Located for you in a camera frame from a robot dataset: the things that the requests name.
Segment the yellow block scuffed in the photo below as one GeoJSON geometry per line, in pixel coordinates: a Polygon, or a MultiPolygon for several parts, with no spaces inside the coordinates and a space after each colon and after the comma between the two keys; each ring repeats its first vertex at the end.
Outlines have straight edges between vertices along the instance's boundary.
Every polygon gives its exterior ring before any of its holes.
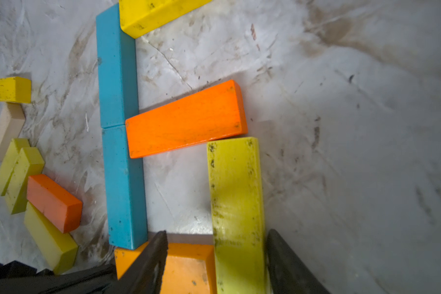
{"type": "Polygon", "coordinates": [[[120,0],[120,26],[126,34],[138,39],[209,2],[209,0],[120,0]]]}

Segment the teal block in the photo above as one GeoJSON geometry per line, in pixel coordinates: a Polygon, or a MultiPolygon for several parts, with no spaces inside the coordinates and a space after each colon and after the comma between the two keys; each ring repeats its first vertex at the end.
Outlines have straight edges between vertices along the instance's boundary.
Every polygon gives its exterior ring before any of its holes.
{"type": "Polygon", "coordinates": [[[109,241],[137,249],[148,240],[143,160],[131,159],[126,127],[102,130],[109,241]]]}
{"type": "Polygon", "coordinates": [[[135,39],[120,27],[115,4],[96,17],[100,123],[103,129],[123,125],[138,115],[135,39]]]}

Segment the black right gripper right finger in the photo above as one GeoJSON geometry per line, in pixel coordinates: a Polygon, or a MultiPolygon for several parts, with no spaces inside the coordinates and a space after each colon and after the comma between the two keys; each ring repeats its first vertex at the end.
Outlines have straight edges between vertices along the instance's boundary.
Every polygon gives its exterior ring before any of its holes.
{"type": "Polygon", "coordinates": [[[275,294],[329,294],[277,230],[267,236],[268,271],[275,294]]]}

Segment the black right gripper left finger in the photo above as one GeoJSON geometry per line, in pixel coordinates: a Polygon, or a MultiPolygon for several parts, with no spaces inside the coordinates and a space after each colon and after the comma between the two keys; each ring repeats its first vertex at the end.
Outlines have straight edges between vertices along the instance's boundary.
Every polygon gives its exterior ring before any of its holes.
{"type": "Polygon", "coordinates": [[[155,234],[125,274],[105,294],[159,294],[168,245],[166,231],[155,234]]]}

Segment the yellow-green block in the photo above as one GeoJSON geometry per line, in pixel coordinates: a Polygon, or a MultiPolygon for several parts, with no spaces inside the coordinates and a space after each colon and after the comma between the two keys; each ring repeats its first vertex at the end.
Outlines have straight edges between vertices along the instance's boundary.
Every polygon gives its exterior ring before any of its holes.
{"type": "Polygon", "coordinates": [[[265,217],[258,139],[210,142],[207,158],[218,293],[266,294],[265,217]]]}

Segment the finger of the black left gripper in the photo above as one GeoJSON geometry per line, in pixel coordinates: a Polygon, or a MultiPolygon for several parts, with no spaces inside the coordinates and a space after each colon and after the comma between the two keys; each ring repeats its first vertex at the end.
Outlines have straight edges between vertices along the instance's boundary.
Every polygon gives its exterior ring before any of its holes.
{"type": "Polygon", "coordinates": [[[114,265],[56,275],[18,261],[0,263],[0,294],[102,294],[115,282],[114,265]]]}

